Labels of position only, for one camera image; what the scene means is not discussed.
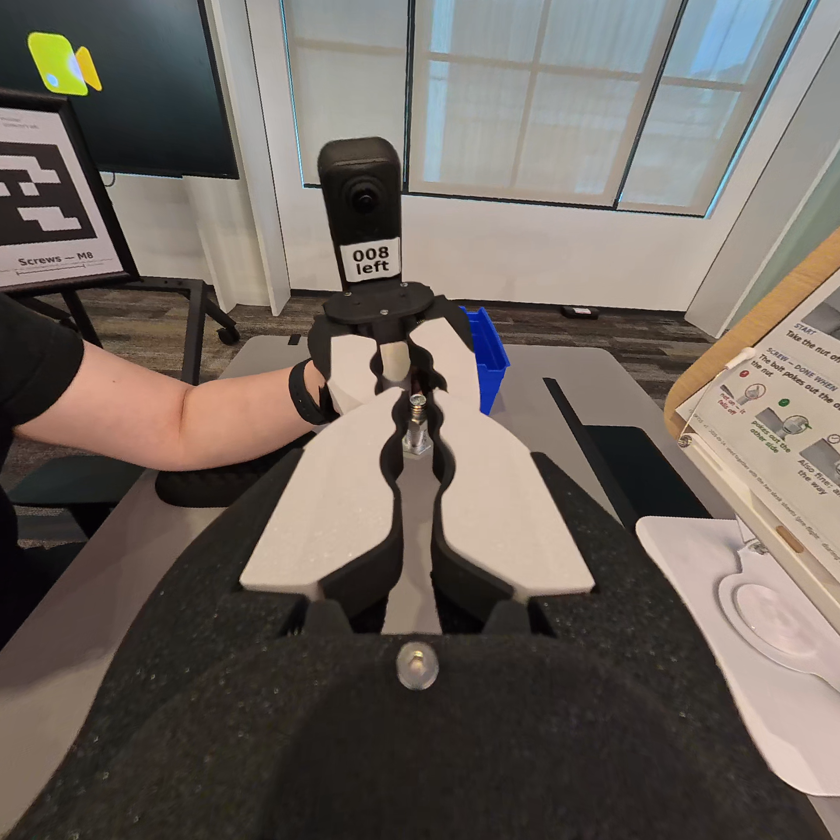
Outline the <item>wooden document stand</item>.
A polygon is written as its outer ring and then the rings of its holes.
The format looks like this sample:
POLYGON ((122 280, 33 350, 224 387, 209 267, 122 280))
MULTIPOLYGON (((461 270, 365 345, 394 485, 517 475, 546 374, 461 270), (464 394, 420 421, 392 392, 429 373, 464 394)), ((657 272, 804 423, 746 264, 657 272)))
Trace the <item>wooden document stand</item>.
MULTIPOLYGON (((809 298, 833 274, 838 272, 838 231, 831 233, 813 252, 795 267, 782 282, 736 325, 715 342, 688 372, 678 378, 666 398, 665 424, 677 440, 685 420, 677 408, 707 385, 723 365, 743 348, 754 347, 800 304, 809 298)), ((689 460, 700 469, 729 507, 771 550, 774 556, 797 581, 800 587, 817 601, 825 597, 838 602, 838 577, 829 571, 791 535, 745 486, 734 486, 721 471, 709 448, 692 432, 692 445, 683 448, 689 460)))

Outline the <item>large black wall screen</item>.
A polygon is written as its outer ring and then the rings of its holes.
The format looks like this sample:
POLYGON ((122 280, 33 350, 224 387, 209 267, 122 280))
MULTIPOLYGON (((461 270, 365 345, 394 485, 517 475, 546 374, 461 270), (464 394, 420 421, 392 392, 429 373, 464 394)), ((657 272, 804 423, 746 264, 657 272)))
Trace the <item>large black wall screen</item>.
POLYGON ((2 88, 72 102, 105 172, 237 179, 204 2, 2 1, 2 88))

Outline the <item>person's left forearm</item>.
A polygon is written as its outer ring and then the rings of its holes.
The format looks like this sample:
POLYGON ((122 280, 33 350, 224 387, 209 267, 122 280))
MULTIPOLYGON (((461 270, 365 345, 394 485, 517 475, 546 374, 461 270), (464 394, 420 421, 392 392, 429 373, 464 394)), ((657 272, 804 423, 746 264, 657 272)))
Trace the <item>person's left forearm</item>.
POLYGON ((17 436, 182 471, 255 459, 313 429, 290 394, 291 369, 189 385, 83 347, 72 382, 17 436))

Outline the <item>black wrist rest pad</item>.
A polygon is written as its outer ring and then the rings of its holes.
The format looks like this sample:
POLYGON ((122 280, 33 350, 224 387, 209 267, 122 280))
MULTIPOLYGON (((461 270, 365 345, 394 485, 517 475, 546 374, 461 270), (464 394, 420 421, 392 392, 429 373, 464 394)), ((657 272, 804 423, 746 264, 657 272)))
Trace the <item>black wrist rest pad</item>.
POLYGON ((210 469, 160 471, 154 488, 165 504, 179 508, 227 508, 290 452, 304 448, 314 432, 251 460, 210 469))

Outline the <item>white framed glass window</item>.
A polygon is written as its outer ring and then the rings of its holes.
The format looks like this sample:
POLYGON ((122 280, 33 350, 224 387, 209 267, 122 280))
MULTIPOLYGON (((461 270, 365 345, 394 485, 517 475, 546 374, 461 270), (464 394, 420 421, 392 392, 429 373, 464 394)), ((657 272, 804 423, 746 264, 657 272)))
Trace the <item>white framed glass window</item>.
POLYGON ((303 184, 378 134, 410 193, 702 215, 742 129, 751 2, 282 2, 303 184))

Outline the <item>dark teal office chair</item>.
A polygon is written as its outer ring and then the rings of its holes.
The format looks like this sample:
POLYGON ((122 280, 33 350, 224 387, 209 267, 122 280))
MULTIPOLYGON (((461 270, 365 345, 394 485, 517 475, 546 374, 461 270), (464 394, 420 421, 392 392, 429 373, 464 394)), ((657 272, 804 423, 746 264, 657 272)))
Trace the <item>dark teal office chair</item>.
POLYGON ((20 507, 70 508, 116 506, 144 473, 144 468, 100 455, 53 458, 7 491, 20 507))

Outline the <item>black metal table frame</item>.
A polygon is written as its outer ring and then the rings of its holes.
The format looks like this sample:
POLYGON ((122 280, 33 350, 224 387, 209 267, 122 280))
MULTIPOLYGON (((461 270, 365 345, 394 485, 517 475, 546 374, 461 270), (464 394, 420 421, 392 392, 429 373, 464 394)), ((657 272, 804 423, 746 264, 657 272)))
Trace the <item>black metal table frame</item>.
POLYGON ((138 277, 109 281, 61 281, 50 286, 31 286, 21 290, 12 290, 8 292, 8 296, 20 301, 27 309, 73 329, 85 341, 102 347, 102 342, 90 321, 88 312, 79 298, 79 290, 90 288, 166 292, 187 300, 182 382, 192 385, 198 385, 200 382, 206 318, 218 324, 217 336, 223 344, 233 346, 240 341, 236 321, 211 300, 208 284, 200 279, 138 277))

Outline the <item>printed instruction poster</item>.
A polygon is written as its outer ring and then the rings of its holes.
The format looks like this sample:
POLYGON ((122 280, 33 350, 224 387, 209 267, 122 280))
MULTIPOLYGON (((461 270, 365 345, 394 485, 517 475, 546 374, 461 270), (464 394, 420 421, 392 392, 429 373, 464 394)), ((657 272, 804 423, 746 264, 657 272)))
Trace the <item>printed instruction poster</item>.
POLYGON ((677 408, 734 485, 745 486, 833 576, 839 561, 838 272, 677 408))

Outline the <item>silver hex bolt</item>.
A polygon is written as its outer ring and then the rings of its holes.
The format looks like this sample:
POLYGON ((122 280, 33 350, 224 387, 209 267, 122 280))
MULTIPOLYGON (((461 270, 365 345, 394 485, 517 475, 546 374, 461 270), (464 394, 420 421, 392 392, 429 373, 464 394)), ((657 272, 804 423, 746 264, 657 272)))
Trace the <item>silver hex bolt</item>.
MULTIPOLYGON (((422 392, 417 392, 416 394, 422 394, 425 397, 425 401, 427 401, 425 394, 422 392)), ((403 453, 406 455, 421 456, 431 447, 432 442, 429 437, 427 425, 422 428, 409 428, 407 423, 406 432, 402 439, 403 453)))

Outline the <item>black fitness wristband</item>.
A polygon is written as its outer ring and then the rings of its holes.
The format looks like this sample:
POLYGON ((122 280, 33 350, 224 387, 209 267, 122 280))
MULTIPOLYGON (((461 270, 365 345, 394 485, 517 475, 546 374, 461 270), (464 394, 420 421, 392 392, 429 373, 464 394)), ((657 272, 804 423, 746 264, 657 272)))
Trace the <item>black fitness wristband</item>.
POLYGON ((312 360, 302 360, 290 369, 288 391, 297 413, 307 424, 321 426, 332 422, 338 415, 333 409, 332 398, 326 385, 318 386, 318 397, 314 398, 306 384, 308 367, 312 360))

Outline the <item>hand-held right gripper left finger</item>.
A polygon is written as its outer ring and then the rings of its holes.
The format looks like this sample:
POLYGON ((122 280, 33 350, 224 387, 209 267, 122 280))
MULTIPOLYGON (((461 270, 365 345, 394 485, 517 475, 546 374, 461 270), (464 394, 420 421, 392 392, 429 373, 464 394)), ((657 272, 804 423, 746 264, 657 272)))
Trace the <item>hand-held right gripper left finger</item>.
POLYGON ((352 562, 385 550, 402 568, 403 389, 375 395, 317 433, 292 470, 239 577, 249 591, 319 598, 352 562))

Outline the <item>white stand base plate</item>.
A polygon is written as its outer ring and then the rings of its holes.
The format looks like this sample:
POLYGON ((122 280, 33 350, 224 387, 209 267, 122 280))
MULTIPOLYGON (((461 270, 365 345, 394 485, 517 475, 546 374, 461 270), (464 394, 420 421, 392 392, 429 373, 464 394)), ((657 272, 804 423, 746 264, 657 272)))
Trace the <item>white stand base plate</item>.
POLYGON ((647 517, 636 532, 688 607, 770 769, 807 795, 838 797, 835 628, 733 520, 647 517))

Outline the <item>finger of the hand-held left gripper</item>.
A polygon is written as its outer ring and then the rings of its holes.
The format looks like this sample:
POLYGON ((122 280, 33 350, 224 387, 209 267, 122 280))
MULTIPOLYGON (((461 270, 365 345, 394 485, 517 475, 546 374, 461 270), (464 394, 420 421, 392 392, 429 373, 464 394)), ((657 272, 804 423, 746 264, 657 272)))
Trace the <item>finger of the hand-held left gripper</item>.
POLYGON ((415 365, 429 384, 466 405, 480 404, 480 386, 474 351, 446 318, 425 320, 408 334, 415 365))
POLYGON ((380 345, 359 334, 333 335, 329 352, 327 385, 339 415, 398 385, 398 342, 380 345))

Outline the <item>blue divided plastic bin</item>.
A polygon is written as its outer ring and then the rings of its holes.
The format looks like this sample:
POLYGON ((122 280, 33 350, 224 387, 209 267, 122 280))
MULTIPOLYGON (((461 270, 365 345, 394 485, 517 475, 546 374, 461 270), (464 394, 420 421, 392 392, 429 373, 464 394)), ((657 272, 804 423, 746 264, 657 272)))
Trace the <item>blue divided plastic bin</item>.
POLYGON ((490 415, 510 366, 508 354, 496 326, 485 308, 469 311, 460 307, 469 321, 479 380, 480 411, 490 415))

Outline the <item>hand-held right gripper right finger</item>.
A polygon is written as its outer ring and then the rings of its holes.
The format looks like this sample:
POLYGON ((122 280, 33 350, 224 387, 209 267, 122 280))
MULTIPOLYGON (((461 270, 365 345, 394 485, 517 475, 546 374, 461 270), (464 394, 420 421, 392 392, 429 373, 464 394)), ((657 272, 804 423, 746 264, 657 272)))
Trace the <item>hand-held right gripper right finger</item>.
POLYGON ((434 393, 443 548, 516 600, 584 594, 595 582, 528 447, 479 409, 434 393))

